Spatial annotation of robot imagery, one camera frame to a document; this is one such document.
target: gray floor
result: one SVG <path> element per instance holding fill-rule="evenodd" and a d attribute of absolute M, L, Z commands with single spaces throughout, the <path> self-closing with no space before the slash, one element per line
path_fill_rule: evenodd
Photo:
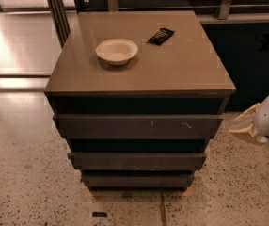
<path fill-rule="evenodd" d="M 52 70 L 60 48 L 52 35 L 50 15 L 45 18 L 49 22 L 43 26 L 50 30 L 45 33 L 45 27 L 38 25 L 40 40 L 51 47 L 42 46 L 47 50 L 42 54 L 24 51 L 27 38 L 33 39 L 28 41 L 29 48 L 34 46 L 32 41 L 40 41 L 34 39 L 37 33 L 31 37 L 35 28 L 12 28 L 24 35 L 16 39 L 17 46 L 10 43 L 14 36 L 4 37 L 5 44 L 11 44 L 8 60 L 14 61 L 5 63 L 6 68 L 21 70 L 15 69 L 19 60 L 11 59 L 24 53 L 26 71 Z M 14 89 L 9 90 L 18 90 L 18 83 L 22 82 L 10 81 Z M 25 90 L 0 92 L 0 225 L 269 225 L 269 144 L 251 145 L 230 135 L 229 123 L 238 113 L 224 115 L 206 150 L 206 163 L 186 192 L 91 193 L 79 182 L 80 173 L 67 158 L 69 149 L 56 131 L 43 93 Z M 93 212 L 105 212 L 107 217 L 93 217 Z"/>

